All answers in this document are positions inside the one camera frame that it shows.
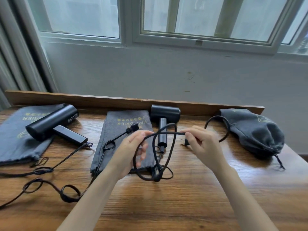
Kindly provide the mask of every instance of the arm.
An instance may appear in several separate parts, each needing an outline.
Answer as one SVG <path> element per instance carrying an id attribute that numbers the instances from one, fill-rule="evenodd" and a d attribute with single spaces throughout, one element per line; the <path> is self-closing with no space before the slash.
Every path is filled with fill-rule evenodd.
<path id="1" fill-rule="evenodd" d="M 152 133 L 151 131 L 136 131 L 122 141 L 106 168 L 94 180 L 83 197 L 59 226 L 58 231 L 84 231 L 95 228 L 117 181 L 126 176 L 132 168 L 132 159 L 136 148 L 146 135 Z M 141 156 L 141 160 L 144 160 L 146 157 L 147 147 L 148 144 L 144 142 L 142 148 L 137 153 Z M 136 165 L 140 167 L 141 162 L 137 162 Z"/>
<path id="2" fill-rule="evenodd" d="M 229 199 L 241 229 L 277 231 L 235 169 L 225 160 L 215 133 L 198 126 L 184 129 L 182 132 L 185 132 L 196 156 L 215 174 Z"/>

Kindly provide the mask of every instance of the forearm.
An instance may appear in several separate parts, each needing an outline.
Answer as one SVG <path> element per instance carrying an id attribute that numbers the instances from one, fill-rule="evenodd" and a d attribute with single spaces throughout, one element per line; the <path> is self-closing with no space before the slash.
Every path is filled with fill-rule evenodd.
<path id="1" fill-rule="evenodd" d="M 57 230 L 93 230 L 119 174 L 116 167 L 108 164 Z"/>
<path id="2" fill-rule="evenodd" d="M 216 172 L 215 176 L 225 191 L 242 230 L 278 230 L 234 168 L 228 165 L 222 171 Z"/>

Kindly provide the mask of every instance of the wall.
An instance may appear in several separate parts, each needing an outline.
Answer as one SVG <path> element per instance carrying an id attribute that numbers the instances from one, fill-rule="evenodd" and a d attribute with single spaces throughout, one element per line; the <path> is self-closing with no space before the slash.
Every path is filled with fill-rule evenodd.
<path id="1" fill-rule="evenodd" d="M 191 49 L 44 43 L 60 92 L 263 105 L 307 152 L 308 64 Z"/>

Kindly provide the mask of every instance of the power cord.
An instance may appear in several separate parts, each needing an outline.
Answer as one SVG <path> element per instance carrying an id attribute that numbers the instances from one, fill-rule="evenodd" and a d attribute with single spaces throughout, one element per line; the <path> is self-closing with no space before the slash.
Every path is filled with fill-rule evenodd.
<path id="1" fill-rule="evenodd" d="M 212 121 L 213 119 L 222 119 L 222 120 L 224 121 L 226 127 L 227 127 L 227 133 L 225 134 L 225 136 L 224 136 L 221 140 L 219 140 L 219 142 L 222 142 L 222 141 L 224 141 L 224 140 L 228 137 L 228 135 L 229 135 L 229 133 L 230 133 L 230 128 L 231 128 L 231 127 L 230 127 L 230 123 L 229 123 L 229 121 L 228 121 L 225 117 L 223 117 L 223 116 L 213 116 L 213 117 L 211 117 L 210 119 L 207 120 L 207 122 L 206 122 L 206 124 L 205 124 L 205 126 L 204 126 L 205 129 L 207 128 L 207 126 L 208 126 L 208 124 L 210 123 L 210 121 Z M 169 128 L 169 127 L 174 127 L 174 132 L 163 132 L 163 130 L 165 130 L 165 129 Z M 159 159 L 158 159 L 158 158 L 157 158 L 157 155 L 156 155 L 156 150 L 155 150 L 155 148 L 157 147 L 157 146 L 155 146 L 155 140 L 156 140 L 156 137 L 157 137 L 158 135 L 160 135 L 160 134 L 172 134 L 172 135 L 173 135 L 172 145 L 171 145 L 170 152 L 169 152 L 169 155 L 168 155 L 168 158 L 167 158 L 167 161 L 166 161 L 165 165 L 160 165 L 160 164 L 159 164 L 159 161 L 160 161 L 160 159 L 161 159 L 161 155 L 159 156 Z M 136 172 L 136 174 L 138 175 L 138 177 L 140 177 L 142 180 L 145 180 L 145 181 L 154 181 L 154 182 L 159 182 L 161 179 L 168 180 L 168 179 L 173 178 L 173 172 L 172 172 L 172 170 L 171 170 L 167 165 L 168 165 L 168 163 L 169 163 L 169 161 L 170 161 L 170 158 L 171 158 L 171 155 L 172 155 L 172 151 L 173 151 L 173 148 L 174 148 L 174 144 L 175 144 L 175 139 L 176 139 L 176 136 L 177 136 L 177 135 L 185 135 L 185 133 L 177 132 L 177 126 L 176 126 L 176 124 L 175 124 L 175 123 L 169 123 L 169 124 L 167 124 L 166 126 L 164 126 L 163 128 L 160 128 L 156 133 L 151 134 L 151 135 L 149 135 L 149 136 L 146 136 L 146 137 L 143 139 L 143 141 L 142 141 L 142 142 L 139 144 L 139 146 L 137 147 L 136 152 L 135 152 L 135 155 L 134 155 L 134 158 L 133 158 L 134 171 Z M 141 144 L 142 144 L 146 139 L 148 139 L 148 138 L 150 138 L 150 137 L 152 137 L 152 136 L 153 136 L 152 148 L 153 148 L 154 159 L 155 159 L 155 163 L 156 163 L 156 164 L 155 164 L 155 166 L 153 167 L 153 171 L 154 171 L 154 172 L 152 172 L 152 177 L 149 178 L 149 177 L 144 177 L 143 175 L 141 175 L 140 171 L 137 169 L 137 167 L 136 167 L 136 155 L 137 155 L 137 151 L 138 151 L 139 147 L 141 146 Z M 166 168 L 167 168 L 168 170 L 170 170 L 170 172 L 172 173 L 172 176 L 169 177 L 169 178 L 164 178 L 164 177 L 163 177 L 163 173 L 164 173 L 164 171 L 165 171 Z"/>
<path id="2" fill-rule="evenodd" d="M 51 185 L 55 190 L 56 192 L 59 193 L 61 199 L 64 201 L 64 202 L 67 202 L 67 203 L 72 203 L 72 202 L 78 202 L 81 197 L 84 195 L 84 193 L 87 191 L 87 189 L 91 186 L 91 184 L 94 182 L 94 180 L 97 178 L 97 176 L 99 175 L 99 168 L 100 168 L 100 165 L 103 161 L 103 157 L 105 155 L 105 151 L 108 151 L 108 150 L 111 150 L 113 148 L 115 148 L 115 140 L 117 140 L 118 138 L 120 138 L 121 136 L 125 135 L 125 134 L 129 134 L 131 132 L 135 132 L 136 130 L 138 130 L 139 127 L 138 127 L 138 124 L 133 124 L 130 128 L 127 128 L 126 131 L 124 133 L 122 133 L 121 135 L 115 137 L 114 139 L 112 140 L 109 140 L 105 143 L 105 145 L 102 147 L 102 158 L 96 168 L 96 171 L 95 173 L 93 174 L 93 177 L 92 177 L 92 180 L 90 181 L 89 185 L 87 186 L 87 188 L 84 190 L 83 193 L 81 193 L 77 187 L 73 186 L 73 185 L 65 185 L 63 186 L 61 189 L 57 188 L 55 186 L 55 184 L 53 184 L 52 182 L 50 181 L 47 181 L 47 180 L 44 180 L 42 178 L 35 178 L 29 182 L 27 182 L 23 188 L 22 188 L 22 191 L 19 195 L 17 195 L 15 198 L 13 198 L 12 200 L 0 205 L 0 209 L 3 209 L 4 207 L 8 206 L 9 204 L 11 204 L 12 202 L 14 202 L 16 199 L 18 199 L 22 194 L 31 194 L 31 193 L 34 193 L 35 191 L 39 190 L 41 188 L 41 186 L 44 184 L 44 183 L 47 183 L 49 185 Z M 76 152 L 78 152 L 81 148 L 83 147 L 92 147 L 93 146 L 93 143 L 85 143 L 83 145 L 81 145 L 80 147 L 78 147 L 75 151 L 73 151 L 71 154 L 69 154 L 65 159 L 61 160 L 58 164 L 56 164 L 54 167 L 38 167 L 38 168 L 35 168 L 32 172 L 29 172 L 29 173 L 21 173 L 21 174 L 9 174 L 9 173 L 0 173 L 0 176 L 3 176 L 3 177 L 24 177 L 24 176 L 28 176 L 28 175 L 33 175 L 33 174 L 36 174 L 36 175 L 42 175 L 42 174 L 45 174 L 45 173 L 51 173 L 54 171 L 54 169 L 59 166 L 60 164 L 62 164 L 64 161 L 66 161 L 68 158 L 70 158 L 72 155 L 74 155 Z M 46 162 L 48 161 L 48 158 L 44 157 L 43 159 L 41 159 L 41 161 L 39 163 L 34 163 L 32 166 L 38 166 L 38 165 L 44 165 Z M 35 182 L 39 182 L 40 184 L 33 190 L 29 191 L 28 188 L 29 186 L 31 186 L 33 183 Z M 71 189 L 73 189 L 76 194 L 77 194 L 77 197 L 70 197 L 68 195 L 66 195 L 64 193 L 64 190 L 66 187 L 69 187 Z"/>

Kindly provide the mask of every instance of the gray curtain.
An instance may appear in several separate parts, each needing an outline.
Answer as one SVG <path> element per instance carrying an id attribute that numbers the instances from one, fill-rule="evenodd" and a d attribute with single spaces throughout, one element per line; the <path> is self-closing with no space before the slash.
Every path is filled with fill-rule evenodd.
<path id="1" fill-rule="evenodd" d="M 0 0 L 0 110 L 9 89 L 58 92 L 27 0 Z"/>

